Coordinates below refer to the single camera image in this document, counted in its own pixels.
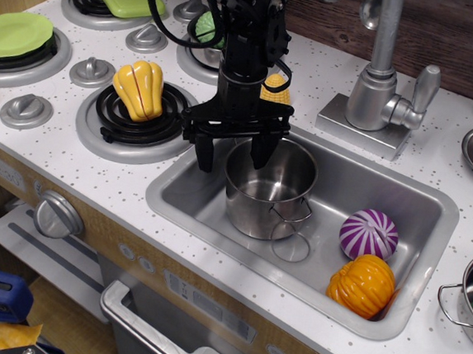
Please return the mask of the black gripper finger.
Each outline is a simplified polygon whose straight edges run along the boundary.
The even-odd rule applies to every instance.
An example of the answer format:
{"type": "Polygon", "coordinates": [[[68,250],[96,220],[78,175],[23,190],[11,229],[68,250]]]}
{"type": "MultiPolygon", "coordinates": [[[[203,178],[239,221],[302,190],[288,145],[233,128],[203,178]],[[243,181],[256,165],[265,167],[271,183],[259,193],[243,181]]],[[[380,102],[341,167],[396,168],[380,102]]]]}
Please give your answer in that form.
{"type": "Polygon", "coordinates": [[[261,134],[254,135],[251,139],[250,156],[253,162],[253,167],[258,170],[267,165],[272,153],[278,145],[281,136],[277,134],[261,134]]]}
{"type": "Polygon", "coordinates": [[[198,135],[196,137],[195,146],[198,167],[203,172],[211,172],[215,147],[213,139],[207,135],[198,135]]]}

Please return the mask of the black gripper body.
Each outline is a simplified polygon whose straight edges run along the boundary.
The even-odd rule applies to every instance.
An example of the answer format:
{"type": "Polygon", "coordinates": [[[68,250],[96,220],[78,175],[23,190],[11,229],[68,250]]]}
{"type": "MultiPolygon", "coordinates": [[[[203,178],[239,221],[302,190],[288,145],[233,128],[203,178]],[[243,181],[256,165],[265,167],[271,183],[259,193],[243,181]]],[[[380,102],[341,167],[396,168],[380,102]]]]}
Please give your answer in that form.
{"type": "Polygon", "coordinates": [[[282,138],[291,129],[294,113],[290,85],[278,73],[252,82],[220,71],[215,96],[181,112],[183,138],[191,143],[198,135],[224,139],[276,134],[282,138]]]}

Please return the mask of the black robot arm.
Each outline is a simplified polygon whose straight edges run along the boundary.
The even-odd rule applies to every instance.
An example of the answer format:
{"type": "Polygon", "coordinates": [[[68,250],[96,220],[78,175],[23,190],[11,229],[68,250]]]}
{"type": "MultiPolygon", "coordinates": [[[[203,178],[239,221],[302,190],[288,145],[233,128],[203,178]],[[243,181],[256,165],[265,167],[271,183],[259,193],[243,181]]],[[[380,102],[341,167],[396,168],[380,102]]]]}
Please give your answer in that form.
{"type": "Polygon", "coordinates": [[[195,145],[200,170],[210,172],[215,139],[248,137],[253,165],[259,169],[290,131],[294,113],[287,104],[260,97],[270,68],[289,71],[281,61],[291,40],[286,0],[207,1],[225,46],[214,97],[182,112],[183,138],[195,145]]]}

